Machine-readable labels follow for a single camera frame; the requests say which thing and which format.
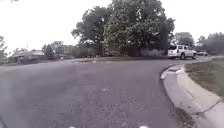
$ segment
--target house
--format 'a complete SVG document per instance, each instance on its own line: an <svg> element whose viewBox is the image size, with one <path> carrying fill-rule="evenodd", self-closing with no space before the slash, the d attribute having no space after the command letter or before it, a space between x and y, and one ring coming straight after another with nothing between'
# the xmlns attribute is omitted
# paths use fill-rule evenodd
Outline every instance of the house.
<svg viewBox="0 0 224 128"><path fill-rule="evenodd" d="M45 54L42 50L32 50L32 51L24 51L24 52L17 52L14 53L10 57L15 62L36 62L38 60L46 59Z"/></svg>

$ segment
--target road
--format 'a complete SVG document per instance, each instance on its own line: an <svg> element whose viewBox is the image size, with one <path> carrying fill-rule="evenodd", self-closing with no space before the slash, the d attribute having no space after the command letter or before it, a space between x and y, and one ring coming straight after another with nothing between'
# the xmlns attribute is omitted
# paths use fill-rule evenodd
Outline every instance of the road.
<svg viewBox="0 0 224 128"><path fill-rule="evenodd" d="M0 115L8 128L176 128L159 80L180 60L0 68Z"/></svg>

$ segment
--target roof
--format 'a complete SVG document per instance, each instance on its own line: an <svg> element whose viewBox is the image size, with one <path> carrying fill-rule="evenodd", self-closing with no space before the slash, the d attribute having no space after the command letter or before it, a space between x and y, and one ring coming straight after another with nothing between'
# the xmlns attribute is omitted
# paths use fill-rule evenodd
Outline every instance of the roof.
<svg viewBox="0 0 224 128"><path fill-rule="evenodd" d="M29 52L17 52L12 55L12 57L19 57L19 56L44 56L45 54L41 50L32 50Z"/></svg>

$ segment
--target white suv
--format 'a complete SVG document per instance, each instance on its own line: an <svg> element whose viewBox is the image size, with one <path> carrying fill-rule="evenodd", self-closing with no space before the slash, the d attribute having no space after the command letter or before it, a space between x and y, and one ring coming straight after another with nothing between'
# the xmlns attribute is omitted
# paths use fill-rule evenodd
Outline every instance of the white suv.
<svg viewBox="0 0 224 128"><path fill-rule="evenodd" d="M168 50L168 57L171 59L180 58L181 60L191 57L196 59L197 52L186 45L174 45Z"/></svg>

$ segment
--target car wheel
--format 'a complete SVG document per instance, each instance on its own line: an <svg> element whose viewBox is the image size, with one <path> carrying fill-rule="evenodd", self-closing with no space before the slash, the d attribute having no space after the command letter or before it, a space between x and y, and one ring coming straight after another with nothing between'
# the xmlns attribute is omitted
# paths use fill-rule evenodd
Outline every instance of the car wheel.
<svg viewBox="0 0 224 128"><path fill-rule="evenodd" d="M195 60L195 59L196 59L196 54L194 54L194 55L192 56L192 59L193 59L193 60Z"/></svg>
<svg viewBox="0 0 224 128"><path fill-rule="evenodd" d="M186 56L185 56L184 53L182 53L182 54L180 55L180 59L181 59L181 60L185 60L185 59L186 59Z"/></svg>

